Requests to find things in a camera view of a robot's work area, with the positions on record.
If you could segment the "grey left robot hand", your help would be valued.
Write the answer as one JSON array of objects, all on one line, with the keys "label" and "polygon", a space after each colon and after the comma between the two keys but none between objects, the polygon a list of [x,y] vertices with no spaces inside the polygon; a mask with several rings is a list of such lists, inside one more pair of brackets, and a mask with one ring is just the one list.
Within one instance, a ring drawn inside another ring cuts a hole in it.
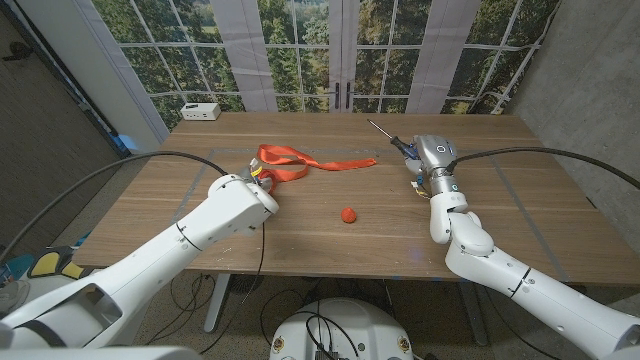
[{"label": "grey left robot hand", "polygon": [[243,178],[245,182],[253,182],[269,194],[275,191],[276,177],[269,170],[264,170],[262,167],[255,168],[249,165],[240,170],[238,175]]}]

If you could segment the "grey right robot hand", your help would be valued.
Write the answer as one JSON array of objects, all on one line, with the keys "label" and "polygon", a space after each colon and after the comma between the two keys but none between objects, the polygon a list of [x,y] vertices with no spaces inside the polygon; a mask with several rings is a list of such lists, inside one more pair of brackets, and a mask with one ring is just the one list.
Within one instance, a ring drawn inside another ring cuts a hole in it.
[{"label": "grey right robot hand", "polygon": [[415,175],[429,176],[457,159],[455,145],[437,135],[415,135],[409,144],[402,143],[400,150],[405,165]]}]

